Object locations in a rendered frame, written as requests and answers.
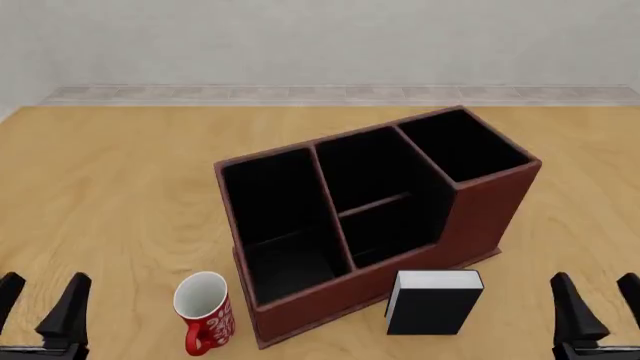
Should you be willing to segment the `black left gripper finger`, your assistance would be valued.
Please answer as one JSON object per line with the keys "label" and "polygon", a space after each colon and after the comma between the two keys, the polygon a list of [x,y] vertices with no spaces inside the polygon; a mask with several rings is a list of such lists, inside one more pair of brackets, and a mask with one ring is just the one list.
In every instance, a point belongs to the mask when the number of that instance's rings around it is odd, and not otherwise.
{"label": "black left gripper finger", "polygon": [[16,272],[8,272],[0,278],[0,322],[7,320],[25,283],[25,279]]}
{"label": "black left gripper finger", "polygon": [[36,327],[44,344],[88,344],[87,305],[91,278],[76,272],[52,310]]}

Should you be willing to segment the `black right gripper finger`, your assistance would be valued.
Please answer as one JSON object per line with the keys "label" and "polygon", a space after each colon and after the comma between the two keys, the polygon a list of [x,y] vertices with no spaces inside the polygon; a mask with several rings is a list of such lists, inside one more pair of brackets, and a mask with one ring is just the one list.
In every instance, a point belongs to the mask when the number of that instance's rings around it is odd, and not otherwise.
{"label": "black right gripper finger", "polygon": [[617,286],[631,313],[640,315],[640,277],[635,273],[626,273],[617,280]]}
{"label": "black right gripper finger", "polygon": [[551,278],[550,285],[555,311],[554,344],[596,343],[610,335],[609,329],[590,310],[567,273],[558,272]]}

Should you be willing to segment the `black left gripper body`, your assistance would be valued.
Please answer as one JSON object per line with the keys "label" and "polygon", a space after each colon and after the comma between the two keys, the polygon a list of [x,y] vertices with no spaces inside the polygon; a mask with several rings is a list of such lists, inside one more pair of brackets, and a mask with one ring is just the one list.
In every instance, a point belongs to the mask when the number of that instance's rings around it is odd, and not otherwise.
{"label": "black left gripper body", "polygon": [[87,360],[88,338],[49,339],[42,346],[0,346],[0,360]]}

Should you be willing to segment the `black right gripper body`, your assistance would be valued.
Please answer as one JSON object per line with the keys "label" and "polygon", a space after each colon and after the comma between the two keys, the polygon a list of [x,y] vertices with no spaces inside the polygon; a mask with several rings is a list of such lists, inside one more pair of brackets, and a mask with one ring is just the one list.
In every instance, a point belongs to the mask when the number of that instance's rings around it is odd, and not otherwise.
{"label": "black right gripper body", "polygon": [[640,346],[600,346],[597,341],[554,341],[555,360],[640,360]]}

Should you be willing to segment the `red-brown desk caddy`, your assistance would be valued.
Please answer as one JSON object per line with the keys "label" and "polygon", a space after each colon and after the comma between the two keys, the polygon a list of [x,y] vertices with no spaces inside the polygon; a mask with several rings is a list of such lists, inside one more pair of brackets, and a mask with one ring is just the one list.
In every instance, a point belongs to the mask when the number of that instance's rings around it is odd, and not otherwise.
{"label": "red-brown desk caddy", "polygon": [[541,165],[461,106],[217,162],[258,346],[498,254]]}

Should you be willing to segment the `black book with white pages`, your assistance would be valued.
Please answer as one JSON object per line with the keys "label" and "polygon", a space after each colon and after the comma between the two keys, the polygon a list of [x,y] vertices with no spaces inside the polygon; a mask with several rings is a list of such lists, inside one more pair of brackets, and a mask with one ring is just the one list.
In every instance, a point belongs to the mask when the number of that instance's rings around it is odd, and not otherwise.
{"label": "black book with white pages", "polygon": [[388,335],[456,335],[484,290],[474,269],[400,270],[385,311]]}

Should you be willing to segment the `red patterned mug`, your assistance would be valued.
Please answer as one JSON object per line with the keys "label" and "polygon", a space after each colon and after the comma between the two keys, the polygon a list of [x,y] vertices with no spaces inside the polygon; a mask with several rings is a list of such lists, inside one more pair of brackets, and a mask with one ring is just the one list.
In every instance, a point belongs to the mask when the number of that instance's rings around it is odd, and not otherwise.
{"label": "red patterned mug", "polygon": [[228,285],[216,272],[185,278],[174,292],[173,308],[187,325],[185,350],[190,356],[222,347],[235,333]]}

